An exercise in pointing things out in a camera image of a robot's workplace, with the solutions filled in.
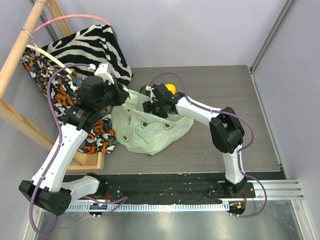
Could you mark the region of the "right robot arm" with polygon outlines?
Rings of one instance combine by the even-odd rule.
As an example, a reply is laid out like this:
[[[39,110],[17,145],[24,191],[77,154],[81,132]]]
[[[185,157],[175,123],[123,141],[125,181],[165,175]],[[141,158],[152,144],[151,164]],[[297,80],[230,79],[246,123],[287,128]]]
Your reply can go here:
[[[170,84],[145,85],[139,92],[149,97],[149,100],[142,104],[144,112],[161,118],[174,114],[182,115],[208,127],[213,145],[222,153],[227,194],[234,197],[243,192],[247,179],[243,173],[240,149],[245,131],[232,108],[207,106],[178,92],[176,87]]]

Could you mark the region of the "yellow lemon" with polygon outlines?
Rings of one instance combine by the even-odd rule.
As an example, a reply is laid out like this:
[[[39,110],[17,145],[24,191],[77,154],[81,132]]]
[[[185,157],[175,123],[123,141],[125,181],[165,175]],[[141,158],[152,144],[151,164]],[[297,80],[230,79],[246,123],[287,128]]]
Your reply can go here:
[[[174,84],[167,83],[165,84],[165,87],[173,94],[175,95],[177,93],[177,88]]]

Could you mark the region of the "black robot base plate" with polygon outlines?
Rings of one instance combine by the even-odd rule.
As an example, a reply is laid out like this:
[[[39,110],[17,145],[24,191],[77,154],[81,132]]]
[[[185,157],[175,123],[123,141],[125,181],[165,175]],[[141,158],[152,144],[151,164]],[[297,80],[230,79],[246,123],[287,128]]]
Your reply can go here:
[[[226,199],[253,199],[253,183],[230,194],[223,173],[99,174],[105,187],[95,199],[106,201],[127,197],[134,205],[218,204]]]

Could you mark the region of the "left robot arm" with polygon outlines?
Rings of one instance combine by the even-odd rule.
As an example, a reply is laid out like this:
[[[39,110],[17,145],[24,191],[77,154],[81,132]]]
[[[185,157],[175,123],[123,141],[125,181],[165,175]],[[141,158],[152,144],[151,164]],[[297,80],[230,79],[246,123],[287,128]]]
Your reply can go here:
[[[87,77],[75,93],[79,102],[67,110],[59,136],[46,160],[32,179],[23,180],[18,188],[31,206],[38,206],[55,216],[62,215],[75,200],[105,193],[105,179],[97,174],[88,173],[70,182],[63,179],[101,112],[108,107],[121,106],[130,96],[118,83],[109,83],[99,76]]]

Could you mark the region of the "light green plastic bag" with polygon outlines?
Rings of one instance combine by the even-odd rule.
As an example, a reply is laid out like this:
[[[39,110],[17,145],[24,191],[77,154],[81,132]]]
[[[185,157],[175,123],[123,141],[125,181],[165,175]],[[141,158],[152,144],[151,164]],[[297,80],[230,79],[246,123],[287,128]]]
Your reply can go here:
[[[118,143],[132,153],[153,156],[182,138],[193,126],[194,120],[180,114],[167,118],[143,111],[143,103],[150,98],[128,89],[129,98],[113,107],[111,122]]]

